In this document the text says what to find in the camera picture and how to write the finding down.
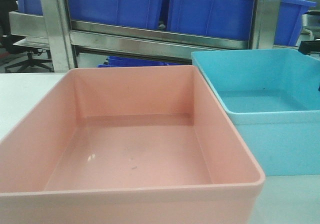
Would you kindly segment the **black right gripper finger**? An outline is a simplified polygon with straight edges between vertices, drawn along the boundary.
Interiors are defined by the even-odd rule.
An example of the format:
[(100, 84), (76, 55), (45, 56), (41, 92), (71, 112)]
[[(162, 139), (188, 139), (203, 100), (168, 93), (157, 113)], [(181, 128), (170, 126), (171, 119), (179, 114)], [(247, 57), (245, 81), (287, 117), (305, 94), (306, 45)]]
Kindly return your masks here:
[(312, 89), (317, 87), (320, 90), (320, 60), (312, 57), (312, 53), (320, 53), (320, 41), (308, 40), (301, 41), (298, 47), (299, 52), (299, 68), (303, 70), (303, 75), (312, 83)]

